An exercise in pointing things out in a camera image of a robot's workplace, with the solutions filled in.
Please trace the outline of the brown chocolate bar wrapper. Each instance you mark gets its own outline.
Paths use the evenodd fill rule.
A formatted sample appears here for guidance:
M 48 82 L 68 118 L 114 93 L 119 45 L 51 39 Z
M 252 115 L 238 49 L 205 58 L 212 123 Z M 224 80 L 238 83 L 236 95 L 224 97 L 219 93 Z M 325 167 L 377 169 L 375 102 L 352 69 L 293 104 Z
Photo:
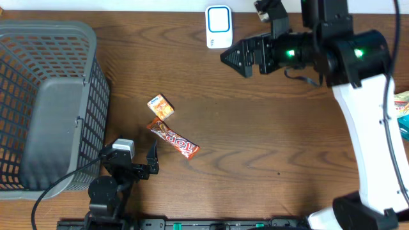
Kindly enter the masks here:
M 195 154 L 200 150 L 200 147 L 197 144 L 194 144 L 193 142 L 171 130 L 159 118 L 155 118 L 146 128 L 171 144 L 187 159 L 193 158 Z

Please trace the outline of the yellow snack bag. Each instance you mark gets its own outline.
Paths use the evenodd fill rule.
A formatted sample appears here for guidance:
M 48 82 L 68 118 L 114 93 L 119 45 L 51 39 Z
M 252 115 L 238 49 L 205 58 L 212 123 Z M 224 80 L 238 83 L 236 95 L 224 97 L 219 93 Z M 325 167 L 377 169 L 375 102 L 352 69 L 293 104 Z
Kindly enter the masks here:
M 398 93 L 394 95 L 394 107 L 396 110 L 396 117 L 401 118 L 408 115 L 409 111 L 409 91 Z

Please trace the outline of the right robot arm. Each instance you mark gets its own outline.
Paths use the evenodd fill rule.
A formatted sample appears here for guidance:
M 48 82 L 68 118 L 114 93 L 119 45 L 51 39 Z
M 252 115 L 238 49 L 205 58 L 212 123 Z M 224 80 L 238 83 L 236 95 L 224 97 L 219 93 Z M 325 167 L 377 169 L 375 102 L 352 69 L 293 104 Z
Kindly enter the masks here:
M 331 88 L 350 133 L 359 190 L 310 214 L 303 229 L 395 229 L 408 219 L 408 160 L 394 109 L 397 49 L 376 30 L 357 34 L 345 0 L 302 1 L 304 33 L 289 26 L 280 1 L 256 1 L 271 31 L 240 40 L 221 61 L 248 78 L 313 66 Z

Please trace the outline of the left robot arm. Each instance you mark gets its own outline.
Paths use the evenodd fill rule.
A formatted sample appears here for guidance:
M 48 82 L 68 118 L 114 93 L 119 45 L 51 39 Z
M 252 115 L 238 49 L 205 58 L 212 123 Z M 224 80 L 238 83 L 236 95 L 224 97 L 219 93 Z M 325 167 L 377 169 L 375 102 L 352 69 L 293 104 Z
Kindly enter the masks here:
M 123 213 L 133 185 L 158 174 L 157 142 L 150 148 L 146 164 L 132 162 L 135 145 L 128 139 L 117 139 L 103 147 L 99 156 L 109 175 L 99 176 L 91 182 L 89 209 L 95 217 L 115 220 Z

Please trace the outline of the small orange snack packet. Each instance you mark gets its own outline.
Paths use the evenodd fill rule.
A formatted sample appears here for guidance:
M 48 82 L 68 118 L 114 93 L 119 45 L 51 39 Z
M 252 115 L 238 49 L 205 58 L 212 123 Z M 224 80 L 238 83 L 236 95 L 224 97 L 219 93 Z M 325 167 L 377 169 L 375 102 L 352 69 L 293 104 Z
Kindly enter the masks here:
M 161 121 L 164 121 L 174 113 L 173 106 L 162 94 L 159 94 L 152 98 L 147 103 L 147 106 Z

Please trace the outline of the teal mouthwash bottle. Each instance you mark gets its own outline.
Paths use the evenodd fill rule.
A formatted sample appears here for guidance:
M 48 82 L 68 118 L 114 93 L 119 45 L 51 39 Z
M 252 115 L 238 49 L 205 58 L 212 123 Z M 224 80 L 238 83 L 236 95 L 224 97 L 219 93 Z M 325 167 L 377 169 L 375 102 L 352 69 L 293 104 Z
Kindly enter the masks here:
M 409 115 L 398 118 L 397 122 L 402 138 L 409 141 Z

